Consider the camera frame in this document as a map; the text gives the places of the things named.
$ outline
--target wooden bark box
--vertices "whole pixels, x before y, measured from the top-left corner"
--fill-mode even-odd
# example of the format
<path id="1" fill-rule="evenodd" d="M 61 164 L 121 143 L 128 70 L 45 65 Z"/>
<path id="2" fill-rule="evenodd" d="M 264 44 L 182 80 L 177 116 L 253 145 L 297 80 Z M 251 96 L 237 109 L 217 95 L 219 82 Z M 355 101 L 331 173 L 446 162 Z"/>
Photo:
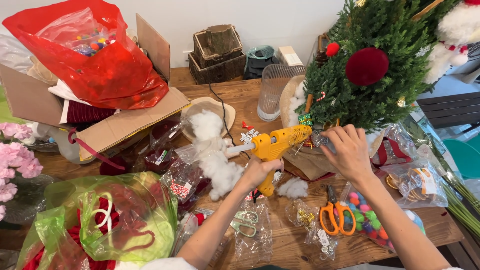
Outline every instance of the wooden bark box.
<path id="1" fill-rule="evenodd" d="M 195 55 L 198 58 L 197 63 L 200 66 L 200 68 L 207 68 L 209 66 L 213 66 L 218 63 L 225 62 L 242 55 L 242 51 L 241 51 L 242 43 L 240 42 L 240 37 L 238 33 L 235 31 L 234 26 L 230 25 L 229 27 L 231 31 L 228 31 L 227 34 L 218 35 L 218 36 L 214 34 L 213 40 L 212 40 L 212 34 L 211 32 L 208 31 L 208 29 L 195 33 L 193 35 L 193 49 L 194 49 Z M 227 44 L 223 44 L 225 45 L 224 48 L 220 48 L 220 49 L 212 48 L 212 46 L 209 46 L 208 40 L 210 40 L 210 44 L 212 44 L 212 42 L 213 44 L 222 43 L 222 42 Z M 223 53 L 223 54 L 217 53 L 217 50 L 224 51 L 230 48 L 232 49 L 226 53 Z"/>
<path id="2" fill-rule="evenodd" d="M 201 68 L 198 57 L 194 52 L 188 55 L 190 73 L 198 85 L 208 83 L 222 83 L 243 75 L 247 56 L 242 53 L 239 57 L 215 64 L 207 68 Z"/>

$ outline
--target pine cone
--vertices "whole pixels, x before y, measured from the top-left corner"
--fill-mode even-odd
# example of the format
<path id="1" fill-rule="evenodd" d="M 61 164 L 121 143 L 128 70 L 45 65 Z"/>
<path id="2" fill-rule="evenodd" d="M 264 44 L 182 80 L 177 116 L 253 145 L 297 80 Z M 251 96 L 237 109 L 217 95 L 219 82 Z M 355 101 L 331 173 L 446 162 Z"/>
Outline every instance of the pine cone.
<path id="1" fill-rule="evenodd" d="M 315 61 L 317 62 L 318 68 L 321 68 L 328 61 L 326 49 L 317 52 L 317 57 L 315 57 Z"/>

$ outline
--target hot glue gun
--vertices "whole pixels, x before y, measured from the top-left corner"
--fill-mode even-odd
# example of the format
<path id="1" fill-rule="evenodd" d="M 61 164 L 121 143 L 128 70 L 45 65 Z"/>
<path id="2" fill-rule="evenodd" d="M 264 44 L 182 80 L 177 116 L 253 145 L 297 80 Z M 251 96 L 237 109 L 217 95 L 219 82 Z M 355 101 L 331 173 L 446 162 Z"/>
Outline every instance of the hot glue gun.
<path id="1" fill-rule="evenodd" d="M 296 125 L 288 128 L 272 131 L 270 135 L 260 134 L 252 138 L 252 142 L 242 146 L 230 147 L 228 152 L 240 152 L 252 150 L 252 153 L 262 161 L 280 159 L 285 152 L 294 145 L 297 145 L 312 134 L 312 128 L 307 125 Z M 273 176 L 275 171 L 268 173 L 265 180 L 257 187 L 258 192 L 253 196 L 255 199 L 263 194 L 268 197 L 273 194 Z"/>

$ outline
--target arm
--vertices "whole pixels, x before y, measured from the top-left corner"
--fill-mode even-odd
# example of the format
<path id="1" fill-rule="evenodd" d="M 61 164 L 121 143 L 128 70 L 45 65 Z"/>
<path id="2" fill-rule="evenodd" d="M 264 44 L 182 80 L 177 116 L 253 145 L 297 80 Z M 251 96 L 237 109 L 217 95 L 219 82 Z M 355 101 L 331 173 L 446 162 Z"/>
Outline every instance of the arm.
<path id="1" fill-rule="evenodd" d="M 322 146 L 322 151 L 373 208 L 405 269 L 442 270 L 451 267 L 373 174 L 365 131 L 350 124 L 328 129 L 322 135 L 332 141 L 336 154 L 326 146 Z"/>
<path id="2" fill-rule="evenodd" d="M 278 169 L 283 169 L 280 160 L 262 162 L 255 155 L 252 156 L 230 194 L 183 245 L 176 257 L 184 258 L 197 269 L 205 269 L 245 197 L 265 179 L 268 172 Z"/>

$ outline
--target orange scissors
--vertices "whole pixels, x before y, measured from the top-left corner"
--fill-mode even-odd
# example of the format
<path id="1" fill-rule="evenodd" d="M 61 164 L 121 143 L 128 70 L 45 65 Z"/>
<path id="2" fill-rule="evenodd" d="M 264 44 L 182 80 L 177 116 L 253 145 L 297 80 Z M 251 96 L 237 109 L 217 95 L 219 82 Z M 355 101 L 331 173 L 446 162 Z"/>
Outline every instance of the orange scissors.
<path id="1" fill-rule="evenodd" d="M 320 219 L 320 224 L 322 225 L 322 228 L 329 235 L 337 235 L 338 231 L 340 231 L 344 235 L 352 235 L 355 231 L 355 226 L 357 225 L 356 222 L 355 222 L 355 218 L 353 216 L 352 210 L 346 205 L 345 206 L 341 205 L 340 202 L 336 200 L 336 196 L 335 196 L 335 193 L 333 192 L 333 188 L 332 188 L 331 185 L 327 186 L 327 192 L 328 192 L 327 206 L 321 207 L 320 208 L 320 214 L 318 215 L 319 219 Z M 333 214 L 333 207 L 334 206 L 335 206 L 336 210 L 338 211 L 338 218 L 340 219 L 340 226 L 338 226 L 336 224 L 335 215 Z M 330 218 L 330 222 L 332 223 L 332 226 L 334 228 L 334 230 L 332 232 L 329 231 L 324 224 L 324 220 L 322 218 L 324 211 L 328 212 L 328 217 Z M 352 226 L 352 230 L 350 232 L 346 232 L 343 229 L 343 225 L 344 225 L 343 211 L 348 211 L 348 212 L 350 212 L 350 215 L 352 215 L 353 226 Z"/>

